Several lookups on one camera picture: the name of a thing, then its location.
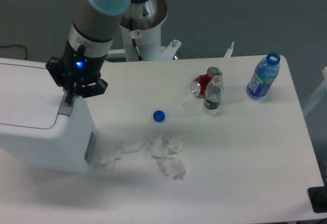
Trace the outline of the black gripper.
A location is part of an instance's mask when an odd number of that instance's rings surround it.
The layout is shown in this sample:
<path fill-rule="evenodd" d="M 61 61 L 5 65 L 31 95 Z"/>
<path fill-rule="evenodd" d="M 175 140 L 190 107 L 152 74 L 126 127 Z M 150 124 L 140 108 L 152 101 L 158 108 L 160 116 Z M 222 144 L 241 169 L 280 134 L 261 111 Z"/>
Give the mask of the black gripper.
<path fill-rule="evenodd" d="M 45 65 L 57 86 L 66 91 L 67 104 L 72 104 L 74 96 L 102 95 L 108 87 L 108 83 L 100 78 L 107 54 L 92 57 L 87 50 L 85 44 L 80 44 L 75 50 L 67 40 L 63 56 L 51 57 Z"/>

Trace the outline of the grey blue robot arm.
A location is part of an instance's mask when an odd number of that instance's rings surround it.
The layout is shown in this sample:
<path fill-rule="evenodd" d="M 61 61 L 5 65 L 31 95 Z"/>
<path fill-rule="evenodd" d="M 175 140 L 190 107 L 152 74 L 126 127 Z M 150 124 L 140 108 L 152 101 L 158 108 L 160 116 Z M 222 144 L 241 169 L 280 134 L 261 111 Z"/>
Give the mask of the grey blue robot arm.
<path fill-rule="evenodd" d="M 61 58 L 46 63 L 55 83 L 66 92 L 65 102 L 105 92 L 101 68 L 115 33 L 131 3 L 147 0 L 78 0 L 77 9 Z"/>

